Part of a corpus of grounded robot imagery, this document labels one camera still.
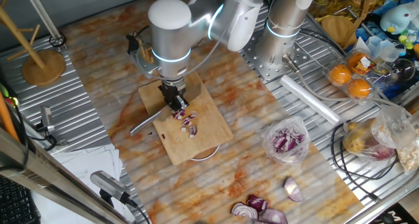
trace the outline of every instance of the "plastic bag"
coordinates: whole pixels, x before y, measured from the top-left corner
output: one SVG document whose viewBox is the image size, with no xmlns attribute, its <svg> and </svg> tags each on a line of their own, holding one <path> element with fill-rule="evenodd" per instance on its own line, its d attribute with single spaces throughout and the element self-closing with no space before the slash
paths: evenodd
<svg viewBox="0 0 419 224">
<path fill-rule="evenodd" d="M 274 162 L 298 164 L 307 156 L 310 135 L 301 117 L 274 122 L 263 128 L 263 149 Z"/>
<path fill-rule="evenodd" d="M 410 146 L 397 150 L 400 163 L 407 174 L 419 168 L 419 130 L 416 131 L 416 136 Z"/>
<path fill-rule="evenodd" d="M 375 140 L 387 147 L 402 149 L 411 145 L 416 137 L 416 131 L 406 116 L 402 107 L 385 106 L 371 126 Z"/>
<path fill-rule="evenodd" d="M 349 122 L 344 129 L 343 146 L 364 162 L 389 161 L 394 149 L 409 146 L 416 137 L 405 110 L 396 106 L 382 106 L 377 118 Z"/>
<path fill-rule="evenodd" d="M 376 119 L 365 122 L 350 122 L 345 125 L 349 133 L 343 139 L 343 146 L 349 153 L 357 155 L 364 162 L 385 161 L 394 155 L 394 149 L 381 145 L 371 133 L 371 126 Z"/>
</svg>

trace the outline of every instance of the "orange object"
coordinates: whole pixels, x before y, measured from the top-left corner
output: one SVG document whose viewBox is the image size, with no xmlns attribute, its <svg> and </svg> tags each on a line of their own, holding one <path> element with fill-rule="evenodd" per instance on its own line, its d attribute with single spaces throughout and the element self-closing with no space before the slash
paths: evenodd
<svg viewBox="0 0 419 224">
<path fill-rule="evenodd" d="M 364 79 L 354 79 L 348 84 L 348 93 L 351 98 L 363 99 L 369 95 L 371 86 Z"/>
<path fill-rule="evenodd" d="M 5 99 L 1 96 L 0 97 L 0 115 L 3 119 L 3 123 L 5 124 L 6 131 L 17 141 L 19 141 L 18 134 L 14 129 L 12 118 L 10 117 L 10 113 L 7 109 L 7 105 Z"/>
<path fill-rule="evenodd" d="M 357 65 L 358 62 L 361 61 L 361 59 L 363 57 L 367 57 L 368 58 L 368 56 L 366 54 L 362 53 L 362 52 L 357 52 L 357 53 L 353 54 L 352 56 L 350 56 L 348 58 L 348 65 L 349 65 L 349 67 L 352 68 L 355 65 Z"/>
<path fill-rule="evenodd" d="M 413 46 L 413 49 L 414 49 L 414 51 L 416 53 L 416 56 L 419 58 L 419 44 L 414 45 Z"/>
<path fill-rule="evenodd" d="M 329 77 L 332 83 L 335 84 L 346 84 L 351 81 L 351 71 L 349 67 L 344 64 L 336 65 L 329 72 Z"/>
</svg>

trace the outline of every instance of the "plastic bag of chopped onion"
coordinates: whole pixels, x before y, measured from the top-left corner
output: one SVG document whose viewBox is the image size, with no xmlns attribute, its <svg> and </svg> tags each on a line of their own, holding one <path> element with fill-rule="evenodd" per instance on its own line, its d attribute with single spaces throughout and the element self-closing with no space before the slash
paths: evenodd
<svg viewBox="0 0 419 224">
<path fill-rule="evenodd" d="M 310 136 L 301 117 L 292 117 L 263 128 L 266 155 L 281 164 L 298 164 L 307 156 Z"/>
</svg>

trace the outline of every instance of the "knife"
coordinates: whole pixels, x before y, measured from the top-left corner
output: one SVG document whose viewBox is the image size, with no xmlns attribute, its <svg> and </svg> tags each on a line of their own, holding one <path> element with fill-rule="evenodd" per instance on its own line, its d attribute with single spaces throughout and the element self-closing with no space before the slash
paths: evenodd
<svg viewBox="0 0 419 224">
<path fill-rule="evenodd" d="M 198 84 L 192 88 L 187 89 L 183 95 L 183 98 L 187 102 L 191 102 L 199 95 L 201 95 L 201 84 Z M 168 117 L 170 117 L 170 115 L 172 115 L 172 109 L 168 105 L 166 105 L 157 113 L 155 113 L 154 115 L 151 115 L 148 119 L 145 119 L 141 123 L 131 128 L 130 130 L 131 136 L 137 134 L 140 130 L 142 130 L 143 128 L 145 128 L 147 125 L 154 122 L 155 120 L 163 121 L 163 120 L 166 120 Z"/>
</svg>

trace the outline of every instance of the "white paper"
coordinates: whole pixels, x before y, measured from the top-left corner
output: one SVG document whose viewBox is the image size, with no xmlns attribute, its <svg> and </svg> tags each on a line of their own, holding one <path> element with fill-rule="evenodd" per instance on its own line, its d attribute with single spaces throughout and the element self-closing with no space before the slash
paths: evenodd
<svg viewBox="0 0 419 224">
<path fill-rule="evenodd" d="M 61 162 L 71 173 L 78 177 L 91 190 L 99 194 L 100 188 L 90 181 L 93 172 L 104 171 L 119 180 L 122 162 L 119 159 L 119 150 L 113 145 L 58 154 L 54 158 Z M 91 224 L 92 222 L 76 213 L 56 204 L 55 202 L 32 192 L 38 210 L 41 213 L 41 223 L 63 224 Z M 129 221 L 134 221 L 134 216 L 129 209 L 117 199 L 112 198 L 115 210 L 124 215 Z"/>
</svg>

